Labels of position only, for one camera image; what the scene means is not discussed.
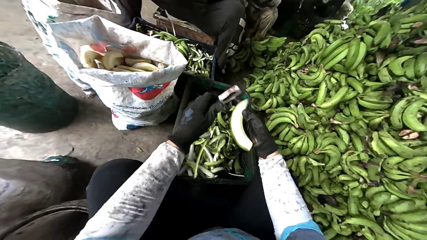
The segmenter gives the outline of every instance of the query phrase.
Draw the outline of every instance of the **person's right hand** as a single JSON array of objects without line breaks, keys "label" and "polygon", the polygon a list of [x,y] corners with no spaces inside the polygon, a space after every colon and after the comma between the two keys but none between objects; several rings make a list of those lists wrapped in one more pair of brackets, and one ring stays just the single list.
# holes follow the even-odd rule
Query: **person's right hand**
[{"label": "person's right hand", "polygon": [[277,153],[277,145],[270,135],[265,123],[261,121],[250,109],[242,112],[243,119],[248,122],[249,138],[254,144],[258,157],[272,157]]}]

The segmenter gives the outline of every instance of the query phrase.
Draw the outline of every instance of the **person's left hand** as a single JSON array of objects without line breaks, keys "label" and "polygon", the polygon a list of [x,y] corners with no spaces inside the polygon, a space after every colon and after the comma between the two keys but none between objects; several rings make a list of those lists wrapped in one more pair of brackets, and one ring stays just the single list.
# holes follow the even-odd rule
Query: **person's left hand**
[{"label": "person's left hand", "polygon": [[178,129],[168,139],[187,153],[190,145],[207,131],[216,114],[223,108],[217,94],[205,93],[198,96],[185,109]]}]

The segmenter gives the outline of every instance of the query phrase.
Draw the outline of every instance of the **person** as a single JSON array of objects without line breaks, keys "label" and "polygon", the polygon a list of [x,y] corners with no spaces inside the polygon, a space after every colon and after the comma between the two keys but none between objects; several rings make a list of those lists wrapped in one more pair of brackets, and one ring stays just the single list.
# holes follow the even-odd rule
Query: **person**
[{"label": "person", "polygon": [[[114,0],[121,11],[121,25],[128,27],[141,17],[141,0]],[[216,64],[225,69],[227,57],[234,54],[245,28],[245,7],[238,0],[152,0],[171,16],[189,22],[216,38]]]},{"label": "person", "polygon": [[[100,166],[87,188],[90,219],[75,239],[324,240],[277,145],[250,109],[243,118],[259,157],[260,177],[252,180],[230,216],[220,200],[188,198],[188,186],[171,184],[190,144],[223,107],[217,95],[205,93],[189,104],[178,129],[144,163],[116,159]],[[223,224],[212,222],[215,216]]]}]

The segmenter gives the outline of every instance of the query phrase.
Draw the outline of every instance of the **wooden crate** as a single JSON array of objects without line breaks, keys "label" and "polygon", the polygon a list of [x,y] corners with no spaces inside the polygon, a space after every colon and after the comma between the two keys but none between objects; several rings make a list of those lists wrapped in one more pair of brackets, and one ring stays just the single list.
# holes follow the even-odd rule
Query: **wooden crate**
[{"label": "wooden crate", "polygon": [[[156,20],[156,25],[162,29],[167,29],[170,32],[173,32],[172,30],[172,24],[170,22],[169,19],[167,19],[166,17],[163,17],[160,15],[160,13],[155,12],[153,15],[153,18]],[[202,33],[202,32],[197,32],[195,30],[192,30],[188,27],[185,27],[183,25],[180,24],[174,24],[173,27],[175,28],[175,33],[181,36],[187,36],[191,39],[197,40],[199,42],[202,43],[206,43],[209,45],[213,45],[215,39],[213,39],[212,37]]]}]

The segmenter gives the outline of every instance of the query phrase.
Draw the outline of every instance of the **red logo on sack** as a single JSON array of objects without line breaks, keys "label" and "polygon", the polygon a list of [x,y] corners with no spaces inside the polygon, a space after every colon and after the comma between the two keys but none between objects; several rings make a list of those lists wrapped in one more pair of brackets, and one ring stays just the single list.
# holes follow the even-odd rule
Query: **red logo on sack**
[{"label": "red logo on sack", "polygon": [[151,100],[157,97],[157,95],[159,95],[165,88],[167,88],[169,84],[170,82],[166,82],[163,84],[148,86],[146,88],[129,88],[129,90],[142,100]]},{"label": "red logo on sack", "polygon": [[119,116],[117,116],[117,114],[115,114],[113,110],[111,110],[111,114],[112,114],[115,118],[119,118]]}]

